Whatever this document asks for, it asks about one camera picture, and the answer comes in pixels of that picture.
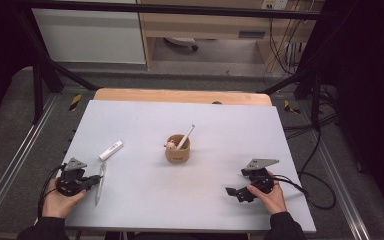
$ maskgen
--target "pen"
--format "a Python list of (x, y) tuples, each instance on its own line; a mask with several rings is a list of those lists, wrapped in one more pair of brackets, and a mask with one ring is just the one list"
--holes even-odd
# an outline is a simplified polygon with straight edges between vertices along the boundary
[(95, 206), (98, 206), (99, 200), (101, 199), (102, 186), (104, 185), (105, 170), (107, 169), (106, 162), (101, 164), (101, 169), (99, 175), (101, 176), (101, 181), (99, 181), (98, 191), (96, 192)]
[(180, 140), (179, 145), (177, 145), (177, 150), (179, 150), (183, 144), (186, 142), (186, 139), (188, 139), (189, 135), (191, 134), (192, 130), (195, 128), (195, 124), (192, 124), (191, 128), (189, 129), (188, 134), (184, 135), (182, 140)]

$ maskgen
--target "aluminum rail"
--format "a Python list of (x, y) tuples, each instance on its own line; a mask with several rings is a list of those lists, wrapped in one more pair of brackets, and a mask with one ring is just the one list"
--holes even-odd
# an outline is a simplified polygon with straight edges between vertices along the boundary
[(159, 5), (159, 4), (130, 4), (102, 2), (74, 2), (49, 0), (19, 0), (18, 6), (39, 9), (101, 11), (101, 12), (137, 12), (165, 13), (210, 16), (232, 16), (274, 19), (303, 19), (303, 20), (334, 20), (341, 16), (334, 13), (280, 11), (246, 8), (223, 8), (203, 6)]
[[(303, 114), (307, 122), (310, 121), (310, 110), (307, 104), (299, 103), (300, 108), (303, 110)], [(313, 130), (312, 136), (317, 141), (317, 134)], [(370, 240), (369, 232), (367, 231), (366, 225), (363, 222), (363, 219), (358, 212), (358, 209), (352, 200), (350, 193), (348, 192), (347, 186), (342, 180), (341, 175), (339, 174), (335, 161), (329, 153), (329, 150), (326, 146), (326, 143), (323, 141), (323, 137), (320, 139), (320, 150), (321, 162), (326, 170), (327, 176), (332, 182), (332, 188), (335, 190), (336, 197), (339, 204), (341, 205), (342, 212), (345, 215), (345, 218), (348, 221), (348, 225), (354, 238), (356, 240)]]
[(59, 99), (58, 94), (55, 94), (48, 99), (44, 107), (44, 114), (39, 119), (39, 121), (30, 128), (30, 131), (25, 137), (23, 143), (21, 144), (17, 153), (13, 157), (5, 173), (2, 175), (0, 179), (0, 205), (4, 200), (7, 192), (9, 191), (12, 183), (14, 182), (18, 172), (23, 166), (24, 161), (26, 160), (34, 143), (36, 142), (37, 137), (41, 133), (58, 99)]

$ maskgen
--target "white marker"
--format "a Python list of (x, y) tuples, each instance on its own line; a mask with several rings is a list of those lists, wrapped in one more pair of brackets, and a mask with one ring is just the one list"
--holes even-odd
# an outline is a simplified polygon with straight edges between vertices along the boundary
[(117, 152), (118, 150), (120, 150), (120, 148), (123, 147), (123, 142), (118, 140), (116, 143), (114, 143), (113, 145), (111, 145), (111, 147), (109, 147), (107, 150), (105, 150), (103, 153), (99, 154), (99, 158), (102, 160), (102, 161), (105, 161), (107, 160), (107, 158), (109, 158), (111, 155), (113, 155), (115, 152)]
[(191, 132), (193, 131), (194, 128), (195, 128), (195, 124), (192, 124), (191, 129), (189, 130), (188, 134), (183, 136), (182, 140), (180, 140), (179, 145), (177, 145), (177, 150), (179, 150), (183, 146), (183, 144), (186, 142), (186, 139), (188, 139), (189, 135), (191, 134)]

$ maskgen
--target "white cabinet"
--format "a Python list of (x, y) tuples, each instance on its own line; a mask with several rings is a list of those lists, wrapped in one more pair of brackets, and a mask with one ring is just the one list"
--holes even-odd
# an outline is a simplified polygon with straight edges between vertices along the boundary
[(48, 9), (33, 13), (54, 61), (145, 64), (137, 13)]

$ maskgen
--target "black clamp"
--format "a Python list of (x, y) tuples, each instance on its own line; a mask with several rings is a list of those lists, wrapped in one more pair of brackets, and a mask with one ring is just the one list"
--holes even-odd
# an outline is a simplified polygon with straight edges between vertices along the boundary
[(57, 180), (57, 190), (67, 197), (74, 196), (79, 192), (86, 189), (89, 191), (93, 185), (101, 181), (101, 176), (94, 175), (90, 177), (83, 177), (87, 167), (86, 164), (80, 162), (75, 158), (71, 158), (68, 164), (62, 169), (61, 176)]
[[(278, 162), (279, 160), (274, 159), (252, 159), (248, 166), (242, 169), (241, 172), (244, 177), (249, 178), (251, 185), (264, 193), (270, 193), (274, 186), (274, 180), (265, 167)], [(229, 196), (237, 197), (239, 202), (252, 202), (254, 198), (256, 198), (246, 187), (238, 190), (226, 188), (226, 191)]]

